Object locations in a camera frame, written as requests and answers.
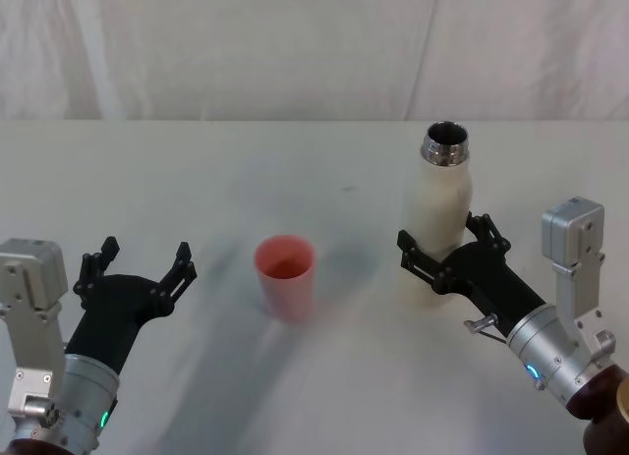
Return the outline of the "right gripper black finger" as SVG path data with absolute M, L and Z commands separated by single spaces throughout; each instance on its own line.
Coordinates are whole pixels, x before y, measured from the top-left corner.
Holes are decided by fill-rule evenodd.
M 402 268 L 428 283 L 433 291 L 445 290 L 445 272 L 441 263 L 425 254 L 406 230 L 398 232 L 397 247 L 402 254 Z
M 500 234 L 488 213 L 473 215 L 469 212 L 466 228 L 479 243 L 485 244 L 501 254 L 506 254 L 511 249 L 510 242 Z

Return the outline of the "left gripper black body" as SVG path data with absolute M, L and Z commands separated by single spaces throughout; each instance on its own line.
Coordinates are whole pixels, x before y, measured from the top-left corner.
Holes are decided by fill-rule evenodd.
M 120 373 L 141 328 L 170 315 L 173 298 L 147 278 L 114 274 L 76 283 L 84 314 L 65 353 L 96 360 Z

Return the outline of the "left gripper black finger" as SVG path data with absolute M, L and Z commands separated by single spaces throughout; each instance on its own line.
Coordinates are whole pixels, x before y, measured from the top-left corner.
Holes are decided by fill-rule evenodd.
M 187 288 L 198 277 L 188 242 L 182 242 L 169 271 L 150 290 L 154 307 L 174 307 Z
M 108 236 L 99 252 L 83 254 L 79 279 L 73 287 L 74 293 L 79 297 L 87 297 L 96 281 L 104 276 L 104 272 L 119 251 L 117 239 L 114 236 Z

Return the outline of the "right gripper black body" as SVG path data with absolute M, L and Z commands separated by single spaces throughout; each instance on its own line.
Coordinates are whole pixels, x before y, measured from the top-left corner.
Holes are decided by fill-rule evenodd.
M 497 317 L 497 330 L 508 334 L 544 300 L 506 263 L 508 242 L 472 242 L 439 264 L 431 284 L 439 294 L 462 295 L 484 315 Z

